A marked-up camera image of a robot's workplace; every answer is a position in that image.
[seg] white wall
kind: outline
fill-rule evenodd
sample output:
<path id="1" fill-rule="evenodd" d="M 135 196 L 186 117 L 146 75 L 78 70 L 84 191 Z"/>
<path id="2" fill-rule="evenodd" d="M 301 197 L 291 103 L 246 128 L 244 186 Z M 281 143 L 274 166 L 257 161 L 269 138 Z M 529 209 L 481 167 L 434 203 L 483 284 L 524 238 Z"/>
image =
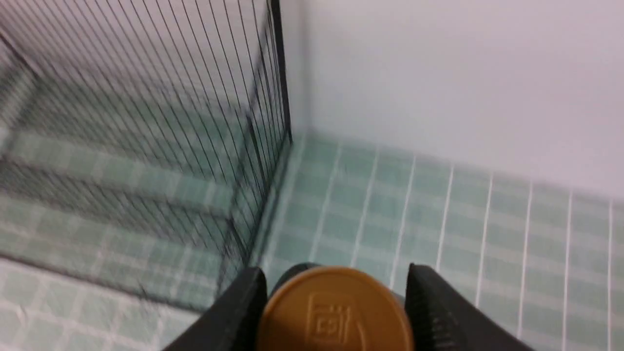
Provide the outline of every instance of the white wall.
<path id="1" fill-rule="evenodd" d="M 623 1 L 282 7 L 296 127 L 624 197 Z"/>

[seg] wire cage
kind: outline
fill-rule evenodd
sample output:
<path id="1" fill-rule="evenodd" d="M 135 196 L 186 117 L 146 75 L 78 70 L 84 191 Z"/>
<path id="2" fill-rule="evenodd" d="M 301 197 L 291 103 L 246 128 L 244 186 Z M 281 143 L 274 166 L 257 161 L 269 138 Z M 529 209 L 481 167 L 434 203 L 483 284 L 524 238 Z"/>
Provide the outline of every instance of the wire cage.
<path id="1" fill-rule="evenodd" d="M 208 307 L 292 142 L 279 0 L 9 0 L 0 31 L 0 257 Z"/>

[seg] orange circular cap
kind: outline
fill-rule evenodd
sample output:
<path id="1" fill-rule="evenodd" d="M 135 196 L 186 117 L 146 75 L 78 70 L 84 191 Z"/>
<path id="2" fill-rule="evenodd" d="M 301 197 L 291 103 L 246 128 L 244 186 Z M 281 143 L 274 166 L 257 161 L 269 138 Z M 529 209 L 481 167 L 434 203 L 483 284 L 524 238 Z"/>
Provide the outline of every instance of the orange circular cap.
<path id="1" fill-rule="evenodd" d="M 258 351 L 413 351 L 412 330 L 392 292 L 346 267 L 315 267 L 289 280 L 260 320 Z"/>

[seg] green tiled floor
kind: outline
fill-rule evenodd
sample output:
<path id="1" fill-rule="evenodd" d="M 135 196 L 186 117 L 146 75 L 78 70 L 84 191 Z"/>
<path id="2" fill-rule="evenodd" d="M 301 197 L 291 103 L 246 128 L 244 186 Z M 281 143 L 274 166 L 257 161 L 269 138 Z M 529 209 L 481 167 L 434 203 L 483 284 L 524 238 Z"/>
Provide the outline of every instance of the green tiled floor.
<path id="1" fill-rule="evenodd" d="M 537 350 L 624 349 L 624 205 L 323 136 L 299 140 L 289 167 L 271 284 L 310 260 L 401 293 L 408 263 L 427 264 Z"/>
<path id="2" fill-rule="evenodd" d="M 25 254 L 71 252 L 41 237 L 64 225 L 61 217 L 25 211 L 14 201 L 1 213 L 3 242 L 20 243 Z M 15 221 L 32 225 L 17 230 Z M 272 228 L 259 261 L 270 285 L 291 265 L 315 261 L 357 267 L 403 292 L 408 263 L 428 264 L 537 350 L 624 349 L 619 202 L 421 155 L 301 136 Z M 76 247 L 96 245 L 89 238 L 97 236 L 80 236 L 84 242 Z M 189 285 L 205 264 L 201 255 L 183 248 L 174 254 L 157 240 L 143 245 L 126 233 L 106 238 L 115 257 L 133 259 L 109 262 L 82 250 L 73 262 L 93 259 L 94 269 L 116 277 L 136 274 L 145 267 L 138 262 L 168 267 L 144 274 L 153 275 L 155 289 L 174 280 L 177 292 L 201 298 L 201 289 Z M 181 277 L 177 264 L 188 274 Z M 0 345 L 9 350 L 158 350 L 193 320 L 8 262 L 0 262 L 0 292 Z"/>

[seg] embossed logo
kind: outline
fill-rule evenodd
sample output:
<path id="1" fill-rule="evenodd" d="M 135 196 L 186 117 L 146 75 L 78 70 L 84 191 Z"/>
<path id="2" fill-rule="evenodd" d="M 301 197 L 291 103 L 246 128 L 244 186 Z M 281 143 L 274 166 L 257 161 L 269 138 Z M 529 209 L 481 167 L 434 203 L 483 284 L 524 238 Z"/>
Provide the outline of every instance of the embossed logo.
<path id="1" fill-rule="evenodd" d="M 331 346 L 341 350 L 349 337 L 360 339 L 357 325 L 356 304 L 353 298 L 343 294 L 314 293 L 308 301 L 306 344 L 310 346 Z"/>

